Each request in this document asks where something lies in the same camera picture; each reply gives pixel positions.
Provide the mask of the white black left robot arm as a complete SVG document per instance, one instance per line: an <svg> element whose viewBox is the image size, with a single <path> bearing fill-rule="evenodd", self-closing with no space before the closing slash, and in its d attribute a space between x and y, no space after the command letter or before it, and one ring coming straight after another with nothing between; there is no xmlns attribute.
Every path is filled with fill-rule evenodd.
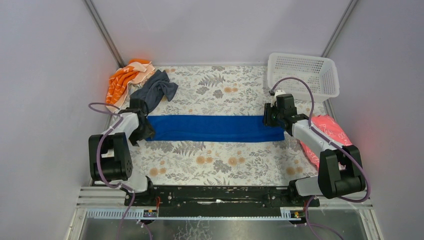
<svg viewBox="0 0 424 240"><path fill-rule="evenodd" d="M137 147L142 140L154 137L155 130L148 121L149 109L142 99L132 99L129 107L119 109L105 103L103 114L115 121L101 134L88 139L89 169L96 184L105 184L112 189L123 189L128 193L141 194L148 191L150 179L133 173L130 148Z"/></svg>

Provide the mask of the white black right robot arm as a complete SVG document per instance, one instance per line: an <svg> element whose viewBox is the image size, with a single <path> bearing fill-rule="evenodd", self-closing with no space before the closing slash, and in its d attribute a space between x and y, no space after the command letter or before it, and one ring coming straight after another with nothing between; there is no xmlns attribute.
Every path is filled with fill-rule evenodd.
<svg viewBox="0 0 424 240"><path fill-rule="evenodd" d="M300 196L320 195L333 199L365 190L367 183L359 149L336 143L314 126L307 115L299 114L291 94L275 95L272 103L264 105L263 124L282 128L319 158L315 180L294 181Z"/></svg>

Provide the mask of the blue towel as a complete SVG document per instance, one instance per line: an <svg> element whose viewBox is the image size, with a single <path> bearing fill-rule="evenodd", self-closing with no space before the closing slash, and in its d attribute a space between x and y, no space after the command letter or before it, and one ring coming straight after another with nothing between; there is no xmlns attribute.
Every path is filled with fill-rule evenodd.
<svg viewBox="0 0 424 240"><path fill-rule="evenodd" d="M280 127L263 124L260 115L159 115L149 116L155 130L152 141L261 143L285 139Z"/></svg>

